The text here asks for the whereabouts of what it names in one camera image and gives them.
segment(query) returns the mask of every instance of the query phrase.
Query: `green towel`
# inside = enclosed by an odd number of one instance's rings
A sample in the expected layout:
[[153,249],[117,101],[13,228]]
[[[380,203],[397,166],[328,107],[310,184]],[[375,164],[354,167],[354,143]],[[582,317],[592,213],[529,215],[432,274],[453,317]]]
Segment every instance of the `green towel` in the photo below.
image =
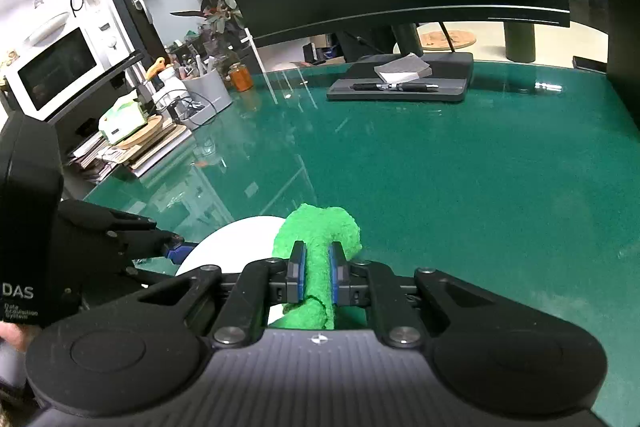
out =
[[344,256],[351,259],[362,249],[360,229],[343,208],[318,208],[303,203],[280,227],[273,241],[273,257],[288,259],[296,241],[304,241],[306,245],[305,299],[300,304],[285,305],[285,315],[270,327],[333,330],[335,312],[328,248],[333,241],[340,241]]

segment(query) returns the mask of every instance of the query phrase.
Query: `orange jar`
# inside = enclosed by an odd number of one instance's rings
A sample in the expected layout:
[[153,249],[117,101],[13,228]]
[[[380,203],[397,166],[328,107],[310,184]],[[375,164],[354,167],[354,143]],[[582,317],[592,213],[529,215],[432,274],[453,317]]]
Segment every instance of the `orange jar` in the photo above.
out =
[[229,76],[238,91],[246,91],[254,87],[254,81],[251,79],[249,70],[240,62],[236,62],[229,68]]

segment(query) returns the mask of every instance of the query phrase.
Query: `monitor stand leg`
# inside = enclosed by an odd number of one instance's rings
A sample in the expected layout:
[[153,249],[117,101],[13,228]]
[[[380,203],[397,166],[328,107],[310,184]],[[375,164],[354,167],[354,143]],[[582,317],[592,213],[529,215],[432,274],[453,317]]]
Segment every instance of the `monitor stand leg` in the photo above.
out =
[[414,53],[418,55],[418,57],[424,55],[415,23],[397,24],[391,26],[391,29],[398,41],[398,47],[400,48],[400,54],[402,56],[408,55],[409,53]]
[[536,33],[533,24],[504,22],[504,50],[512,62],[529,64],[536,60]]

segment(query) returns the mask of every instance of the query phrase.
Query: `gray ribbed panel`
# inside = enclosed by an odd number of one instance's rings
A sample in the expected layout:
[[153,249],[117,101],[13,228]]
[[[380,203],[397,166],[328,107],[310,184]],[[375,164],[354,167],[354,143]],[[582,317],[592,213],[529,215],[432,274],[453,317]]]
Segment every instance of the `gray ribbed panel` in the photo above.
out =
[[219,351],[198,381],[158,407],[83,419],[47,410],[31,427],[602,427],[590,412],[543,422],[485,413],[462,402],[415,351],[372,331],[266,330],[244,349]]

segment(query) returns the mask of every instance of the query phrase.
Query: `stack of books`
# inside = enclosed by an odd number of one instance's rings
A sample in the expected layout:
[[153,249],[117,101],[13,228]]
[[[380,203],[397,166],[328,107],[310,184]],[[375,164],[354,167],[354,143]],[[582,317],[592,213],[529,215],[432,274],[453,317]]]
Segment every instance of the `stack of books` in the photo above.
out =
[[98,132],[69,154],[68,164],[78,165],[84,177],[94,183],[101,182],[118,165],[127,166],[140,178],[190,136],[189,129],[175,124],[170,118],[162,120],[159,130],[127,148],[119,147],[119,144],[109,145]]

